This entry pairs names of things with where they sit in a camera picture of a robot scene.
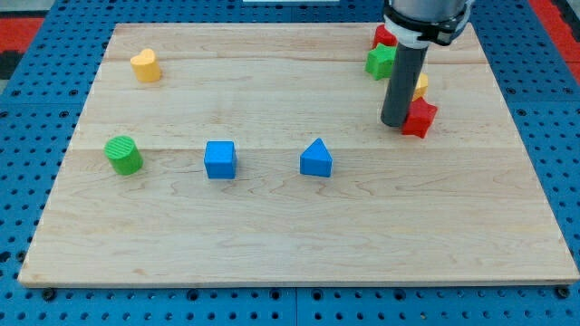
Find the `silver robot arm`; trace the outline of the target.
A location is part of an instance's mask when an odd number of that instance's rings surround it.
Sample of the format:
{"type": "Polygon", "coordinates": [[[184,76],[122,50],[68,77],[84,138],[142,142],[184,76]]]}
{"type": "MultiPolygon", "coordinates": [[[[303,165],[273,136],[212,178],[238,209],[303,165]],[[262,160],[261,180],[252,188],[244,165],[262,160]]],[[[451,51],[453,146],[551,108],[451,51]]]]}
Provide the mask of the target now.
{"type": "Polygon", "coordinates": [[[385,29],[399,43],[422,49],[450,45],[463,32],[474,0],[385,0],[385,29]]]}

